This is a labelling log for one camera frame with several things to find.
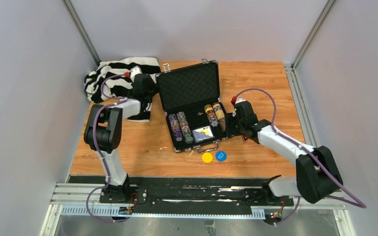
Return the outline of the blue 10 poker chip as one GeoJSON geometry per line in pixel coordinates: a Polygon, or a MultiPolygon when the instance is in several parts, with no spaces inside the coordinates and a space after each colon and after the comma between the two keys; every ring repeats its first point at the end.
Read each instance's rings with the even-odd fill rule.
{"type": "Polygon", "coordinates": [[[216,152],[215,158],[216,158],[217,161],[223,162],[227,159],[227,154],[226,154],[226,152],[220,150],[220,151],[216,152]]]}

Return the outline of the clear round plastic disc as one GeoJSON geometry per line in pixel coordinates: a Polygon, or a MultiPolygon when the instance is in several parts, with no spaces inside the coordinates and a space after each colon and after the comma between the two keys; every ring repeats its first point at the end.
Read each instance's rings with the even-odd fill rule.
{"type": "Polygon", "coordinates": [[[160,147],[157,151],[157,156],[160,160],[169,160],[172,156],[172,150],[168,147],[160,147]]]}

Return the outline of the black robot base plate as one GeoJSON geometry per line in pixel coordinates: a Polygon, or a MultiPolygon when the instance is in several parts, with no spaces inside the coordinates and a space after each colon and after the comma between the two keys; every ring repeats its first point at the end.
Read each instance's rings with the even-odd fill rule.
{"type": "Polygon", "coordinates": [[[248,215],[251,207],[279,211],[294,205],[288,196],[272,197],[266,178],[129,177],[127,190],[102,190],[100,203],[125,204],[135,213],[248,215]]]}

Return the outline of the yellow round dealer button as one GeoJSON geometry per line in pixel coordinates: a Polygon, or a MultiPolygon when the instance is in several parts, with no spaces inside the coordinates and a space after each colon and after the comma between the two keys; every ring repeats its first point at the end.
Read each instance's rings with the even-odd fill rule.
{"type": "Polygon", "coordinates": [[[209,152],[203,153],[201,158],[204,163],[211,163],[214,159],[213,155],[209,152]]]}

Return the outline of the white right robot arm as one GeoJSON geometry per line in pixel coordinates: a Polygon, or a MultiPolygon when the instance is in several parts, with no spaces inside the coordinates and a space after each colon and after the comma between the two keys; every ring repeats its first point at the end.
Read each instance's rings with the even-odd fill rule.
{"type": "Polygon", "coordinates": [[[229,116],[234,134],[266,146],[295,166],[294,177],[281,175],[270,178],[262,189],[262,199],[274,205],[281,197],[302,197],[309,203],[338,191],[343,183],[332,152],[325,146],[313,147],[283,133],[271,122],[258,120],[250,102],[233,98],[234,112],[229,116]]]}

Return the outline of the black poker set case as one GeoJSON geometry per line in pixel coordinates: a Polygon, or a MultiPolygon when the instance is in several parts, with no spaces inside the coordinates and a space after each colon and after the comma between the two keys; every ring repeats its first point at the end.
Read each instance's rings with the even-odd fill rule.
{"type": "Polygon", "coordinates": [[[215,60],[203,59],[199,64],[173,70],[168,64],[164,64],[163,69],[164,71],[155,75],[155,78],[174,150],[176,152],[196,150],[199,154],[216,150],[220,142],[228,139],[228,135],[226,131],[222,132],[219,126],[210,125],[204,106],[219,102],[226,119],[228,112],[221,100],[219,63],[215,60]],[[187,144],[183,137],[182,141],[177,142],[173,137],[168,116],[177,115],[178,112],[185,113],[191,134],[192,130],[209,125],[214,138],[199,143],[194,140],[192,144],[187,144]]]}

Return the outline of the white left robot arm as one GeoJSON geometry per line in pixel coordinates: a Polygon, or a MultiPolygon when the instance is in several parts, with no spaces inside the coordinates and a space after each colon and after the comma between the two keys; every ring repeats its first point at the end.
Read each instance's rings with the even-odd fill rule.
{"type": "Polygon", "coordinates": [[[101,95],[115,99],[107,105],[93,105],[84,133],[84,141],[94,150],[102,163],[105,172],[105,186],[101,191],[112,196],[119,203],[126,203],[132,193],[129,177],[124,170],[119,144],[122,137],[124,119],[135,119],[148,122],[152,102],[157,93],[157,85],[149,74],[136,74],[131,90],[126,96],[111,96],[105,92],[105,81],[101,83],[101,95]]]}

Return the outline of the blue yellow card deck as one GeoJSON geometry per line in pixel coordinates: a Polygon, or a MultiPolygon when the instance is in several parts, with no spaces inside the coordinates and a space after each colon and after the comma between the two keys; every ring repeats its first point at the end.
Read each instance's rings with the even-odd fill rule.
{"type": "Polygon", "coordinates": [[[214,134],[209,125],[192,130],[192,134],[196,143],[214,138],[214,134]]]}

